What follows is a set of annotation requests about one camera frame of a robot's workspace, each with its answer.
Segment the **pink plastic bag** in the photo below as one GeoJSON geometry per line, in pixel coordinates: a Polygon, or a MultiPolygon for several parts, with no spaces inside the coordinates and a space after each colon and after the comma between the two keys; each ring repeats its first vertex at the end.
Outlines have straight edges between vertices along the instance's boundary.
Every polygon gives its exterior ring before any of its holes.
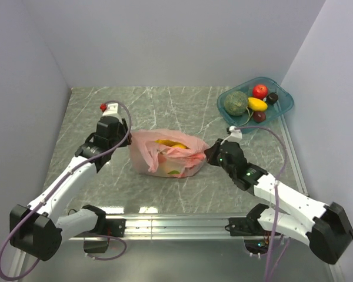
{"type": "Polygon", "coordinates": [[[204,150],[209,146],[200,138],[169,129],[132,132],[129,154],[132,167],[139,174],[156,177],[194,176],[205,164],[204,150]],[[172,148],[155,141],[168,139],[188,149],[172,148]]]}

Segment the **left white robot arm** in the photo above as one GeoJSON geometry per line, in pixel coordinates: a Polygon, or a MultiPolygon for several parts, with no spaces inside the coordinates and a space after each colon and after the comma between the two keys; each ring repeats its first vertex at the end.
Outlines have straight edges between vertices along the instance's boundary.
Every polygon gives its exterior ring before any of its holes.
{"type": "Polygon", "coordinates": [[[61,244],[81,233],[106,235],[106,213],[90,204],[78,212],[62,212],[83,185],[108,163],[114,151],[131,143],[131,123],[103,116],[63,173],[27,206],[16,205],[9,215],[10,244],[41,261],[55,255],[61,244]]]}

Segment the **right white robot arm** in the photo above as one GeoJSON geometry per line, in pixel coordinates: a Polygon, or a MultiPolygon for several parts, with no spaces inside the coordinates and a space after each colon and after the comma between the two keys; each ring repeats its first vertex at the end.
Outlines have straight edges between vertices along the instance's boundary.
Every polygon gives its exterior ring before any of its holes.
{"type": "Polygon", "coordinates": [[[259,204],[248,213],[252,234],[274,229],[306,244],[323,262],[334,265],[353,241],[353,228],[344,208],[301,194],[247,161],[237,142],[218,139],[204,151],[210,165],[223,168],[234,184],[274,204],[259,204]]]}

